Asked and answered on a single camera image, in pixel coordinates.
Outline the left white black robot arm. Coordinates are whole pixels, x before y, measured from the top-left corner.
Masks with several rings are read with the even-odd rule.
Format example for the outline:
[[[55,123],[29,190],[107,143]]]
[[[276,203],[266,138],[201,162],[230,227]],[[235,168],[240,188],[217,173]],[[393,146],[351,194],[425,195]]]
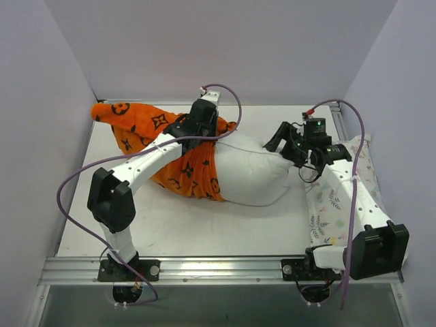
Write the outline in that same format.
[[[141,103],[92,107],[92,118],[111,126],[117,144],[129,156],[118,166],[93,173],[87,200],[120,279],[130,280],[138,272],[130,225],[136,215],[134,195],[146,181],[186,197],[222,199],[215,142],[233,126],[219,118],[218,103],[216,95],[206,94],[184,114]]]

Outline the orange black patterned pillowcase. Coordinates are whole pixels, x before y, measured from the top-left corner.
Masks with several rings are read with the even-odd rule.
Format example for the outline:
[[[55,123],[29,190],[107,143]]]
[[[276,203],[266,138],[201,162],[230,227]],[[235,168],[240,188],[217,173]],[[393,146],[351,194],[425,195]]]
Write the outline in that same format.
[[[126,155],[125,163],[110,169],[109,175],[118,183],[126,183],[132,192],[148,180],[188,198],[208,198],[221,201],[215,170],[215,143],[220,136],[232,131],[235,122],[217,119],[217,135],[194,137],[202,143],[194,149],[183,150],[178,141],[163,130],[182,114],[155,106],[119,102],[95,104],[91,109],[94,121],[107,123],[118,147]]]

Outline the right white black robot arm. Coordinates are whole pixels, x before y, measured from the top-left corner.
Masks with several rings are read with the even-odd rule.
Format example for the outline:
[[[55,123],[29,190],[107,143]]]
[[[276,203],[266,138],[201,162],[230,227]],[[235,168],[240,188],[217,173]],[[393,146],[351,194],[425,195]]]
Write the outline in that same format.
[[[354,280],[395,273],[405,261],[409,231],[395,224],[374,199],[358,164],[367,141],[355,147],[334,143],[326,120],[303,115],[283,122],[265,148],[314,175],[307,181],[311,246],[303,273],[316,279],[331,270]]]

